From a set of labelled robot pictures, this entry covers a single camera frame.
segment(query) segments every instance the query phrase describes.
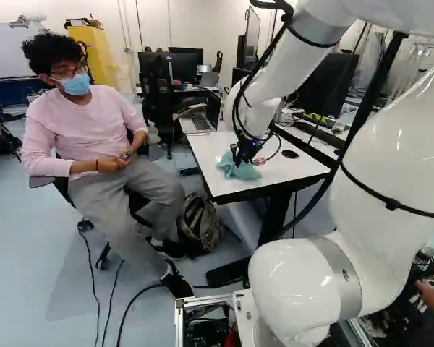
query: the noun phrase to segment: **office chair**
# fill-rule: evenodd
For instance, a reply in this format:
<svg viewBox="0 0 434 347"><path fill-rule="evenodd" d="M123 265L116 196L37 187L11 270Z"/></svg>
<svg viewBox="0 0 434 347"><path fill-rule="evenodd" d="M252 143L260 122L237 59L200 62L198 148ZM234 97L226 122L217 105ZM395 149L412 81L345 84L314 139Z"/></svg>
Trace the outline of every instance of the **office chair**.
<svg viewBox="0 0 434 347"><path fill-rule="evenodd" d="M217 51L217 61L216 65L212 68L212 71L214 72L220 72L222 69L222 60L223 60L224 54L222 51Z"/></svg>
<svg viewBox="0 0 434 347"><path fill-rule="evenodd" d="M167 144L167 158L172 159L172 142L174 141L174 112L173 105L178 102L178 97L174 94L174 87L167 69L164 68L162 59L156 62L154 69L148 76L139 74L140 86L143 90L144 100L142 102L143 114L154 123L158 130L158 135ZM162 87L166 92L161 92L161 81L166 81Z"/></svg>
<svg viewBox="0 0 434 347"><path fill-rule="evenodd" d="M131 142L133 139L133 133L130 130L127 130L127 138ZM146 155L148 156L148 145L142 145L137 151L138 155ZM71 197L69 196L68 184L69 178L67 177L52 177L52 176L30 176L29 177L29 187L30 188L39 188L46 186L48 184L53 184L56 189L61 193L61 195L65 198L65 200L72 205L73 208L76 208ZM127 188L124 188L125 192L129 196L129 208L130 215L134 218L139 224L146 226L148 228L152 228L153 224L144 218L140 217L136 212L144 208L150 200L141 195L140 193L134 192ZM85 232L94 228L94 225L84 218L77 223L77 230L81 232ZM106 242L106 245L103 251L100 254L100 257L96 261L96 268L100 270L106 270L109 268L109 251L111 250L111 246L109 242Z"/></svg>

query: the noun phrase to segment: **face mask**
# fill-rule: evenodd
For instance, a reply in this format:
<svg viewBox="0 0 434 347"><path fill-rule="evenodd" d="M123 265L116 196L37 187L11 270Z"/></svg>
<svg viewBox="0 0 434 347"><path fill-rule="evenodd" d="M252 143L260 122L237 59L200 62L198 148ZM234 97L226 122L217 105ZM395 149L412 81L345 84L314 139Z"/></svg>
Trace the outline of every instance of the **face mask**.
<svg viewBox="0 0 434 347"><path fill-rule="evenodd" d="M59 80L64 87L64 92L70 95L82 96L90 89L90 78L88 74L76 74L72 78L62 78Z"/></svg>

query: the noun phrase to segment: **eyeglasses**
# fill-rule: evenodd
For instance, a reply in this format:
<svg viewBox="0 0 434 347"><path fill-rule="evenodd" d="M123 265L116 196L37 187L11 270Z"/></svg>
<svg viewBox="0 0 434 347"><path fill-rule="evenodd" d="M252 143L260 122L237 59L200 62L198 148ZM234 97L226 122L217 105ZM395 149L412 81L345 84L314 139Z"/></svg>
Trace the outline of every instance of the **eyeglasses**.
<svg viewBox="0 0 434 347"><path fill-rule="evenodd" d="M88 66L85 62L79 63L75 69L61 69L59 71L52 71L51 74L58 77L56 80L62 78L71 78L75 74L86 74L88 72Z"/></svg>

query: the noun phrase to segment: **teal cloth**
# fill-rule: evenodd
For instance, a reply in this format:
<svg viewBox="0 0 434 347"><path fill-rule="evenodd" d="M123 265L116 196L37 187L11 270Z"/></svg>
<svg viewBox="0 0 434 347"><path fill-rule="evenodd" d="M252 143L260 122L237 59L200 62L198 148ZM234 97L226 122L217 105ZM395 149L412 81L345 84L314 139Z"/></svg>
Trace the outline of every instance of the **teal cloth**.
<svg viewBox="0 0 434 347"><path fill-rule="evenodd" d="M235 166L233 153L230 150L225 152L220 163L217 163L217 167L225 171L225 177L227 179L250 180L259 179L262 176L251 163L242 161L239 166Z"/></svg>

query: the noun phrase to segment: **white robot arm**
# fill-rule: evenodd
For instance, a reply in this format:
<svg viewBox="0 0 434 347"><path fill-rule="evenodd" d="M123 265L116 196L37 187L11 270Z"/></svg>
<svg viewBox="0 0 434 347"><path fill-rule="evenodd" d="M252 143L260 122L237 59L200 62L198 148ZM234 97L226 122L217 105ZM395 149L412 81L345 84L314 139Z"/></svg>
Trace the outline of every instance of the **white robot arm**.
<svg viewBox="0 0 434 347"><path fill-rule="evenodd" d="M239 160L263 144L257 139L279 97L304 82L357 18L434 37L434 0L301 1L268 66L229 94L226 121L235 108L246 120L235 129ZM358 131L331 185L331 215L332 234L274 241L251 259L260 316L285 346L316 346L331 323L387 307L434 232L434 68Z"/></svg>

